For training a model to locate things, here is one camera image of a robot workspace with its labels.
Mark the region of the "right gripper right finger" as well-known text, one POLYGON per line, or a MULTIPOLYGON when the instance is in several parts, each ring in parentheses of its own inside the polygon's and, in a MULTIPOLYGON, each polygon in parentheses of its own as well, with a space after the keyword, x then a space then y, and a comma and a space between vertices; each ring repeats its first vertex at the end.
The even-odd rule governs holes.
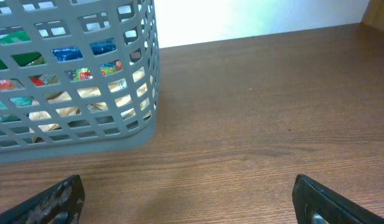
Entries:
POLYGON ((296 177, 292 198, 298 224, 384 224, 383 217, 303 174, 296 177))

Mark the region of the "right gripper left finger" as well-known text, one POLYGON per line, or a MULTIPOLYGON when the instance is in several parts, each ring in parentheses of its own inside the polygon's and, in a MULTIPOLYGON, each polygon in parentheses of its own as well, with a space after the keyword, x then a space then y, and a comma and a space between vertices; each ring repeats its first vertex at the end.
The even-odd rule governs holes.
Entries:
POLYGON ((78 224, 85 201, 79 175, 60 181, 0 214, 0 224, 78 224))

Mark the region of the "teal wet wipes pack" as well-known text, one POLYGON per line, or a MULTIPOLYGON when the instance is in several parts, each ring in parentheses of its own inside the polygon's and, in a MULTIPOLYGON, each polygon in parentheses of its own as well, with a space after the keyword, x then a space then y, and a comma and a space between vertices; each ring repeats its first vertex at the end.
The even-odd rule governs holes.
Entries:
MULTIPOLYGON (((23 107, 23 106, 30 106, 33 101, 32 96, 25 96, 25 97, 17 97, 17 98, 11 98, 10 101, 14 103, 17 107, 23 107)), ((6 109, 7 106, 0 101, 0 109, 6 109)), ((13 114, 5 114, 5 115, 0 115, 0 122, 6 123, 6 122, 11 122, 11 121, 19 121, 20 119, 13 115, 13 114)))

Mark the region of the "grey plastic shopping basket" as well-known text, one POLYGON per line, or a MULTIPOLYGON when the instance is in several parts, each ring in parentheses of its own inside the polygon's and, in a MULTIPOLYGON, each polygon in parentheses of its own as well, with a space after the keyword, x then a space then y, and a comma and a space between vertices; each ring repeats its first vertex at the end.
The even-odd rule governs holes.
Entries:
POLYGON ((0 164, 146 143, 156 24, 153 0, 0 1, 0 164))

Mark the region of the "tan paper pouch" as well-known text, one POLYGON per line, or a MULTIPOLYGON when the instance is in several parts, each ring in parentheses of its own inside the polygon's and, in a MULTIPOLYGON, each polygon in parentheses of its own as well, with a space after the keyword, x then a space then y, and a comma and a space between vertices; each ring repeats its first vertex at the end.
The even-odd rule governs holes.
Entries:
MULTIPOLYGON (((134 82, 139 81, 140 79, 142 79, 144 77, 144 75, 145 75, 144 68, 141 67, 140 69, 138 69, 136 72, 133 73, 133 81, 134 82)), ((126 83, 126 80, 124 78, 122 78, 118 81, 109 83, 108 87, 110 89, 110 92, 116 92, 116 91, 120 91, 122 89, 127 88, 127 83, 126 83)), ((145 92, 147 92, 147 90, 148 90, 147 85, 143 84, 139 89, 137 89, 136 92, 137 92, 138 96, 141 96, 141 95, 145 94, 145 92)), ((82 88, 82 89, 78 90, 78 93, 80 94, 80 96, 82 98, 101 95, 100 89, 96 86, 88 87, 88 88, 82 88)), ((68 100, 70 100, 70 95, 65 91, 61 91, 61 92, 57 93, 56 95, 48 98, 49 103, 58 103, 61 101, 68 101, 68 100)), ((132 102, 132 100, 131 100, 130 95, 122 96, 118 99, 115 99, 115 103, 116 103, 117 107, 127 105, 131 102, 132 102)), ((98 108, 98 110, 107 110, 108 109, 107 104, 105 102, 92 103, 91 105, 98 108)), ((142 110, 145 109, 148 106, 148 101, 142 102, 140 104, 140 106, 141 106, 142 110)), ((72 107, 68 107, 68 108, 59 108, 59 109, 56 109, 56 111, 60 116, 71 116, 71 115, 75 115, 75 114, 80 114, 79 109, 76 106, 72 106, 72 107)), ((125 112, 122 112, 121 116, 122 116, 122 118, 126 119, 128 117, 134 116, 135 114, 136 114, 135 110, 130 109, 130 110, 127 110, 125 112)), ((51 118, 51 115, 49 115, 48 112, 46 112, 46 111, 31 112, 29 114, 29 119, 31 119, 31 120, 48 119, 48 118, 51 118)), ((42 125, 40 127, 40 129, 43 131, 52 131, 52 130, 55 130, 58 128, 59 128, 58 124, 45 124, 45 125, 42 125)))

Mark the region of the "blue cardboard food box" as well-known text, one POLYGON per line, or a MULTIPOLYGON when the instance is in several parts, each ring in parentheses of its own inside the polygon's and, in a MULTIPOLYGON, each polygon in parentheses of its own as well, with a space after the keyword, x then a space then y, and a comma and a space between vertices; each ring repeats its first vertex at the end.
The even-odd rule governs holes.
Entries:
MULTIPOLYGON (((114 39, 107 39, 101 42, 94 42, 90 44, 91 50, 94 55, 101 55, 116 49, 114 39)), ((82 58, 82 53, 78 47, 67 47, 62 49, 51 50, 58 62, 75 60, 82 58)))

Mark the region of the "green lid glass jar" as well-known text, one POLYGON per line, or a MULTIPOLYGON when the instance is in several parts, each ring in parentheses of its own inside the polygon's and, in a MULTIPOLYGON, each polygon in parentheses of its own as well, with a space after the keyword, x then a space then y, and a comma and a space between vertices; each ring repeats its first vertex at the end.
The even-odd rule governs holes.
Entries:
MULTIPOLYGON (((5 34, 0 37, 1 44, 13 44, 16 42, 25 41, 30 41, 30 38, 24 30, 13 32, 11 34, 5 34)), ((14 55, 13 59, 20 67, 34 66, 46 63, 43 56, 38 52, 14 55)), ((5 69, 7 69, 7 66, 0 59, 0 70, 5 69)), ((29 79, 35 86, 51 85, 59 82, 58 78, 54 74, 34 75, 29 77, 29 79)))

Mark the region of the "silver tin can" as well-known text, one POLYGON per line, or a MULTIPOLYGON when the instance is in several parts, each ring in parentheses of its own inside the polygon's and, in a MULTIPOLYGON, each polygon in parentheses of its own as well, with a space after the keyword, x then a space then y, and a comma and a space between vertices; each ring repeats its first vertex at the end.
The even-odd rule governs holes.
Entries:
MULTIPOLYGON (((104 63, 99 66, 102 75, 111 75, 114 72, 122 69, 122 63, 120 60, 116 60, 110 63, 104 63)), ((82 80, 89 80, 93 78, 91 71, 88 68, 79 68, 76 70, 65 71, 66 76, 71 82, 77 82, 82 80)), ((23 89, 24 85, 16 78, 0 80, 0 91, 4 90, 16 90, 23 89)))

